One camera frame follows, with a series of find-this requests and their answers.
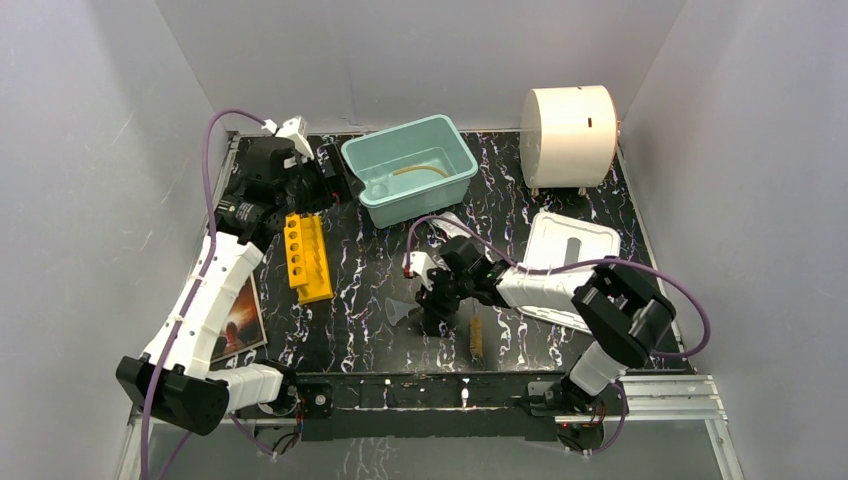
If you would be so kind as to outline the clear plastic funnel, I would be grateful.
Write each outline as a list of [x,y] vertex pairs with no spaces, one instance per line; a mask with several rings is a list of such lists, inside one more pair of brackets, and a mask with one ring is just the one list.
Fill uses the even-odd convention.
[[422,310],[418,303],[407,303],[392,298],[384,301],[384,313],[390,326],[397,326],[401,320],[411,318]]

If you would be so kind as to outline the tan rubber tube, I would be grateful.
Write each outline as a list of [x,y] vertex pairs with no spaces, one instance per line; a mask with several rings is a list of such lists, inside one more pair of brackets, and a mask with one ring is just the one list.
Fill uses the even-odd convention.
[[393,171],[391,175],[392,176],[400,176],[400,175],[415,173],[415,172],[432,172],[432,173],[440,175],[442,178],[449,178],[450,177],[450,174],[448,174],[446,171],[444,171],[443,169],[437,168],[435,166],[432,166],[432,165],[413,165],[413,166],[397,169],[397,170]]

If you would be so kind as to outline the clear glass beaker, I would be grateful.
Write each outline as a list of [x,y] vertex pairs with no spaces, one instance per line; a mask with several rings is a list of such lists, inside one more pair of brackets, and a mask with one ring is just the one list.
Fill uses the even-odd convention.
[[376,178],[368,183],[367,197],[377,201],[391,194],[391,183],[387,176]]

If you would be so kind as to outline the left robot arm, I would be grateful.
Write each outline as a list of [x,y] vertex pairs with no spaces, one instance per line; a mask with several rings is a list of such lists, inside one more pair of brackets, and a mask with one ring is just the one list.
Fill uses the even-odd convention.
[[231,308],[275,238],[298,301],[332,297],[320,215],[356,191],[338,146],[323,150],[317,158],[309,146],[274,136],[239,143],[236,177],[211,201],[200,257],[173,310],[142,353],[117,366],[117,381],[145,419],[206,435],[246,407],[263,405],[275,416],[298,408],[292,369],[261,361],[215,371],[211,363]]

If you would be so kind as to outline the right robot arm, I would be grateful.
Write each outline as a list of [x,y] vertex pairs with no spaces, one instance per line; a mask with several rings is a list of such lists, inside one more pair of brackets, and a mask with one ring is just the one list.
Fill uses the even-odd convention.
[[584,262],[587,280],[569,286],[558,268],[490,261],[466,237],[449,240],[439,256],[435,262],[410,251],[404,260],[405,276],[422,283],[417,302],[437,317],[452,315],[467,298],[507,309],[573,306],[594,338],[561,382],[564,403],[577,414],[590,413],[608,385],[645,366],[676,316],[672,303],[643,277],[645,266],[615,257]]

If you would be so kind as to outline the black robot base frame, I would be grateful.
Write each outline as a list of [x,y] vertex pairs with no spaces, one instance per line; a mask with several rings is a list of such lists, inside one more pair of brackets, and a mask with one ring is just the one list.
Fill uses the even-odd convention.
[[574,397],[561,372],[299,373],[283,384],[283,406],[238,411],[263,426],[302,424],[307,442],[360,437],[522,437],[601,443],[600,422],[629,409],[621,389]]

